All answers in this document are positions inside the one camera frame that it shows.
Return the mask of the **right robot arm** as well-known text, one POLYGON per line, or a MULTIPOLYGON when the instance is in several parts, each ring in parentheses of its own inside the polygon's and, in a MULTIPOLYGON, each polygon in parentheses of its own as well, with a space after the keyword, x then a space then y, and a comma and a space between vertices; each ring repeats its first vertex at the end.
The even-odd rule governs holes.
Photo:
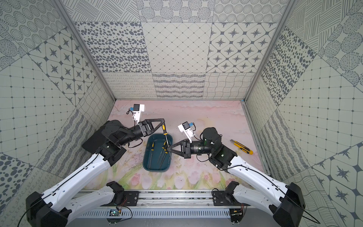
POLYGON ((192 155, 208 154, 209 161, 220 171, 238 177, 253 188, 232 182, 225 189, 230 203, 251 205, 271 215, 281 227, 297 227, 303 217, 305 202, 301 188, 285 184, 248 164, 236 152, 222 144, 222 136, 214 127, 204 129, 202 140, 182 140, 167 148, 168 152, 185 159, 192 155))

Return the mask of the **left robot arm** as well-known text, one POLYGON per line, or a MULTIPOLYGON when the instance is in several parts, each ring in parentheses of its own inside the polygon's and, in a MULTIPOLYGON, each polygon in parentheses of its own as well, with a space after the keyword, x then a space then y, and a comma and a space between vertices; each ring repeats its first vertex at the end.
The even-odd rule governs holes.
POLYGON ((73 173, 43 193, 26 199, 24 216, 32 227, 65 227, 84 213, 102 205, 126 202, 125 189, 116 181, 90 194, 75 195, 94 178, 116 164, 125 154, 125 145, 150 136, 159 128, 167 133, 165 120, 146 119, 131 128, 118 120, 107 121, 83 145, 92 156, 73 173))

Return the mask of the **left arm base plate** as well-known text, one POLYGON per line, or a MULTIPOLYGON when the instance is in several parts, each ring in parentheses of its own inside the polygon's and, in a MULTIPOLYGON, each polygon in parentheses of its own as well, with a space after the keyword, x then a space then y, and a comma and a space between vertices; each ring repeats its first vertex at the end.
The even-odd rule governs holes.
POLYGON ((102 206, 137 206, 139 191, 117 192, 110 203, 102 206))

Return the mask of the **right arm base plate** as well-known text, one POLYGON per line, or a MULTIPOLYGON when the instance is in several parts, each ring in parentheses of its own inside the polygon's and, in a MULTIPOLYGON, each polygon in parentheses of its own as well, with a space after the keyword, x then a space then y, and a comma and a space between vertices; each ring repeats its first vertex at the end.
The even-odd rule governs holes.
POLYGON ((225 191, 213 189, 211 194, 213 197, 214 206, 242 206, 242 203, 238 202, 232 193, 226 193, 225 191))

